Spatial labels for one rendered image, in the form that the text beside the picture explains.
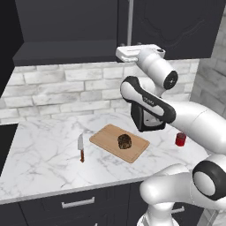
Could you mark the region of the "dark upper cabinet door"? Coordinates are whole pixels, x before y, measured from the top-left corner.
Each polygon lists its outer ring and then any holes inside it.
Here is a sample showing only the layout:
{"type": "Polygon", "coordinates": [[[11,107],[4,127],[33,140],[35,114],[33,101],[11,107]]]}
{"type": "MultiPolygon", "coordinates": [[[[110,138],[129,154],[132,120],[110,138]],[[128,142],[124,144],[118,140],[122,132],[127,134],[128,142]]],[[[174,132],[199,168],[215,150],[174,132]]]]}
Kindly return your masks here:
{"type": "Polygon", "coordinates": [[[226,0],[134,0],[132,44],[155,44],[168,60],[210,58],[226,0]]]}

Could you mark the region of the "dark drawer front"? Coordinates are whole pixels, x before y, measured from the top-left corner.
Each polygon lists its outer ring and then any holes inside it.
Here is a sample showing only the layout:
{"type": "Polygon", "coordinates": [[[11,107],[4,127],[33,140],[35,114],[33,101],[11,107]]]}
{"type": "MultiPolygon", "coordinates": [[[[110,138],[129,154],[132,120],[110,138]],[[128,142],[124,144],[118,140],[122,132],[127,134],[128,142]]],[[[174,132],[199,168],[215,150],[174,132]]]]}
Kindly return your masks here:
{"type": "Polygon", "coordinates": [[[126,226],[129,185],[20,202],[28,226],[126,226]],[[63,209],[70,203],[95,197],[94,204],[63,209]]]}

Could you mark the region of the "wooden cutting board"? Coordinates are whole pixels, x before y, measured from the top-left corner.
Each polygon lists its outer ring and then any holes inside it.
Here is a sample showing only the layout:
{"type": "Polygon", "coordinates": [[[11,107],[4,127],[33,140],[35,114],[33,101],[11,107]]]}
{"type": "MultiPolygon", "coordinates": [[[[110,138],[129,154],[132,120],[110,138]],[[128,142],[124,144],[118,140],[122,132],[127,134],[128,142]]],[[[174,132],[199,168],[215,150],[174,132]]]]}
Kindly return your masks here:
{"type": "Polygon", "coordinates": [[[150,142],[125,131],[113,124],[107,124],[89,139],[96,146],[112,153],[122,160],[133,163],[148,148],[150,142]],[[127,149],[121,149],[118,146],[118,137],[127,134],[132,140],[132,146],[127,149]]]}

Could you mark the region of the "dark brown bread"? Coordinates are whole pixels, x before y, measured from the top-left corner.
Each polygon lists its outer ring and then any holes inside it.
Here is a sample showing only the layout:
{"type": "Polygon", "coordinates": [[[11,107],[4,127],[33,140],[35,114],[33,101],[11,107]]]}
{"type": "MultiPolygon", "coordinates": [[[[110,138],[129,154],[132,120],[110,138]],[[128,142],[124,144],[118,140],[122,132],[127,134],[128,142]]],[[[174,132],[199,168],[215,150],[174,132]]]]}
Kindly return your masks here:
{"type": "Polygon", "coordinates": [[[117,138],[118,146],[120,149],[127,149],[132,146],[132,139],[127,134],[122,134],[117,138]]]}

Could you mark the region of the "dark upper cabinet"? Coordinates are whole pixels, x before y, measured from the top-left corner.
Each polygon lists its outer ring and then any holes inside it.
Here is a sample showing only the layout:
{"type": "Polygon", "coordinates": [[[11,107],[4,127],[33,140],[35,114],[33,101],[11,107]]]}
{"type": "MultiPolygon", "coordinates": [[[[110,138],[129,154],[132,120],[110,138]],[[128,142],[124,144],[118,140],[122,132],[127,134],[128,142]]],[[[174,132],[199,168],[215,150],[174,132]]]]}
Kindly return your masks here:
{"type": "Polygon", "coordinates": [[[24,43],[17,66],[116,59],[117,0],[16,0],[24,43]]]}

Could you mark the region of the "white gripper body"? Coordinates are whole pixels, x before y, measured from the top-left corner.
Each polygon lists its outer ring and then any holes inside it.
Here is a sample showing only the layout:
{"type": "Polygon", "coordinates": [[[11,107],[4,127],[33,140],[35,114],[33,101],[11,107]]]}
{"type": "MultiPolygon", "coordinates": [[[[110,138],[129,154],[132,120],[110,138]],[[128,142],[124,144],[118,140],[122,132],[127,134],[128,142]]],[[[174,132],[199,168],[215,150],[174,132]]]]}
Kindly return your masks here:
{"type": "Polygon", "coordinates": [[[117,47],[116,57],[123,62],[136,62],[138,54],[143,49],[157,49],[154,44],[117,47]]]}

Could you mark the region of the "black hob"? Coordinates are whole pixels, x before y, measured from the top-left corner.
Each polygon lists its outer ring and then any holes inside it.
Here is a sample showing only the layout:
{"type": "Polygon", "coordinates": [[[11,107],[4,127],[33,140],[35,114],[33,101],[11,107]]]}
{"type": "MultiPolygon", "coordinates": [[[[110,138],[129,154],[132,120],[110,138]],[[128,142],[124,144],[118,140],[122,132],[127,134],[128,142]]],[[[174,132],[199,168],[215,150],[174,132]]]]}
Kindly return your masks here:
{"type": "Polygon", "coordinates": [[[2,174],[17,128],[17,124],[0,125],[0,176],[2,174]]]}

